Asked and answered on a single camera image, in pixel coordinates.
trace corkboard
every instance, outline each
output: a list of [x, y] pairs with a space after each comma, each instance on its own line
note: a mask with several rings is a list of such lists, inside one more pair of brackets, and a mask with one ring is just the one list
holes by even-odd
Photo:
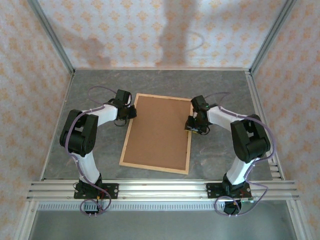
[[137, 93], [137, 117], [131, 119], [120, 165], [177, 174], [189, 173], [192, 114], [188, 98]]

